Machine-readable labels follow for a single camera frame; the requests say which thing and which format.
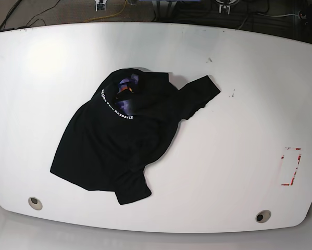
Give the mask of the black t-shirt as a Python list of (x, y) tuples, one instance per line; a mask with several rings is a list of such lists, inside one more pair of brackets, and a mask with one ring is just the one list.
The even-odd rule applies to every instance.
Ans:
[(116, 70), (69, 121), (50, 171), (85, 190), (113, 192), (120, 205), (145, 199), (145, 167), (167, 151), (179, 122), (219, 93), (208, 76), (177, 88), (164, 72)]

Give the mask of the right table grommet hole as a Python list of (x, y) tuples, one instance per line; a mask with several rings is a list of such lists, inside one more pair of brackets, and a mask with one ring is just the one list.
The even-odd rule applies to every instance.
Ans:
[(258, 223), (265, 223), (270, 219), (270, 217), (271, 217), (271, 211), (263, 210), (256, 215), (255, 220)]

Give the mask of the table grommet hole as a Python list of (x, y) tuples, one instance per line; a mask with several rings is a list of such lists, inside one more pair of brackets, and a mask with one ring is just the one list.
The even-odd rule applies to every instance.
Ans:
[(258, 223), (265, 223), (270, 219), (270, 217), (271, 217), (271, 211), (263, 210), (256, 215), (255, 220)]
[(41, 201), (35, 197), (29, 197), (28, 203), (30, 207), (33, 208), (34, 210), (39, 211), (39, 210), (42, 210), (43, 208)]

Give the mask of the left table grommet hole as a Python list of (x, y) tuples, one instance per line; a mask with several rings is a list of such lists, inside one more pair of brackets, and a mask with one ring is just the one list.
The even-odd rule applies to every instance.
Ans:
[(34, 210), (39, 211), (39, 210), (42, 210), (43, 208), (41, 201), (35, 197), (29, 197), (28, 203), (30, 207), (33, 208)]

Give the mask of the red tape rectangle marking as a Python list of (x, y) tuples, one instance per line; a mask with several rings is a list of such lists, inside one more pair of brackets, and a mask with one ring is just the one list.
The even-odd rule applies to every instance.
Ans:
[(281, 186), (292, 186), (301, 161), (302, 150), (286, 147), (281, 157), (278, 182)]

